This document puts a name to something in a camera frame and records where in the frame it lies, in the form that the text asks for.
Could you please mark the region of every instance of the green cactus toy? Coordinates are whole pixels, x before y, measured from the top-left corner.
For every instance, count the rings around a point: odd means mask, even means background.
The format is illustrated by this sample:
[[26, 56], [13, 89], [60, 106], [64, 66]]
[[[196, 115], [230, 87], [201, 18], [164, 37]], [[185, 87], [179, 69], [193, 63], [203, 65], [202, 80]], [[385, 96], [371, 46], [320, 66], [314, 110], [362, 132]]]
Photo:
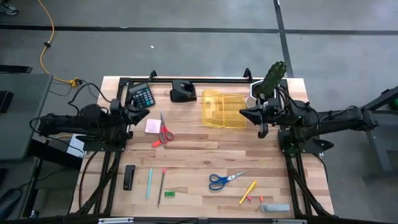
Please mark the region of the green cactus toy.
[[259, 98], [263, 93], [266, 97], [272, 97], [275, 87], [286, 73], [286, 62], [276, 62], [268, 70], [268, 73], [262, 83], [255, 87], [253, 96]]

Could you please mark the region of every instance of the blue scissor handle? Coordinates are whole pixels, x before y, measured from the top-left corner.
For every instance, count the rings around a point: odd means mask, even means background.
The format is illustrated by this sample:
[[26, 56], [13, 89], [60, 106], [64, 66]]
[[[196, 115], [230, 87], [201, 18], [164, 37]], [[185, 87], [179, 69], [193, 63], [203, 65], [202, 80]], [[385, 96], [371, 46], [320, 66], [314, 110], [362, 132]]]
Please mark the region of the blue scissor handle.
[[225, 183], [228, 182], [228, 181], [226, 180], [227, 177], [220, 177], [220, 176], [217, 175], [217, 174], [211, 174], [210, 177], [209, 177], [209, 179], [210, 179], [210, 182], [212, 182], [212, 183], [224, 182], [224, 181], [225, 181]]
[[226, 183], [229, 182], [227, 180], [227, 177], [220, 177], [217, 174], [211, 174], [209, 179], [211, 182], [211, 184], [209, 184], [210, 190], [220, 190], [224, 187]]

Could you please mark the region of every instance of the red scissors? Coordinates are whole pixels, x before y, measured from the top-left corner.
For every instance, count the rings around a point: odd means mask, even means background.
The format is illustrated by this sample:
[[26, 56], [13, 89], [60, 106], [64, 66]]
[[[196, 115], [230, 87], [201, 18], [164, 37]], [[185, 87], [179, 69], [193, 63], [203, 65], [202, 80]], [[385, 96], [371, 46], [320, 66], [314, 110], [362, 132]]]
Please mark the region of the red scissors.
[[163, 111], [160, 111], [160, 120], [161, 123], [160, 123], [159, 141], [152, 143], [152, 147], [157, 147], [161, 144], [166, 144], [168, 141], [174, 139], [174, 134], [171, 133], [164, 124]]

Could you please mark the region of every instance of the yellow container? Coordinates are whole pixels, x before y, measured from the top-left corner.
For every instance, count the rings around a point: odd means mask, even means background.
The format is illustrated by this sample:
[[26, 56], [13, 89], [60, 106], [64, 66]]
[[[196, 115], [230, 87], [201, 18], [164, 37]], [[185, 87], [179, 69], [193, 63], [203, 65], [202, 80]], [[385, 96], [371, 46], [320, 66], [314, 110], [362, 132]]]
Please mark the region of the yellow container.
[[246, 118], [239, 113], [240, 109], [246, 108], [242, 94], [204, 90], [201, 102], [201, 120], [204, 126], [246, 128]]

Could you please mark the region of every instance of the gray floor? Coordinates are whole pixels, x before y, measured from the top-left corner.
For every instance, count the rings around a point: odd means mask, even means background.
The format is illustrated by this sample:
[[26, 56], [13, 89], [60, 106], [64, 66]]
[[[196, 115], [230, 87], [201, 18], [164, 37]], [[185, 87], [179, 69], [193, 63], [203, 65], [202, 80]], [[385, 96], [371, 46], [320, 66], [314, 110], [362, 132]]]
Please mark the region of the gray floor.
[[[1, 15], [1, 23], [49, 24], [37, 1], [12, 2], [21, 13]], [[273, 0], [43, 2], [59, 26], [278, 28]], [[280, 0], [280, 7], [286, 29], [398, 30], [395, 0]], [[0, 63], [28, 65], [33, 73], [42, 72], [39, 55], [49, 31], [0, 30], [0, 36]], [[363, 105], [398, 83], [396, 35], [289, 34], [287, 43], [294, 77], [305, 79], [318, 111]], [[263, 77], [272, 63], [283, 59], [279, 34], [59, 31], [45, 64], [56, 76], [100, 85], [105, 75], [148, 76], [153, 69], [159, 75], [240, 77], [249, 67], [254, 76]], [[52, 90], [68, 89], [53, 85]], [[73, 113], [67, 106], [70, 98], [49, 95], [43, 113]], [[77, 105], [95, 101], [85, 90]], [[335, 213], [397, 223], [398, 181], [362, 181], [364, 174], [380, 169], [364, 133], [345, 131], [323, 138], [336, 145], [325, 153]], [[63, 190], [70, 194], [68, 188]], [[40, 206], [44, 213], [67, 210], [70, 196], [61, 208], [49, 200], [53, 198], [49, 195], [60, 192], [47, 191]]]

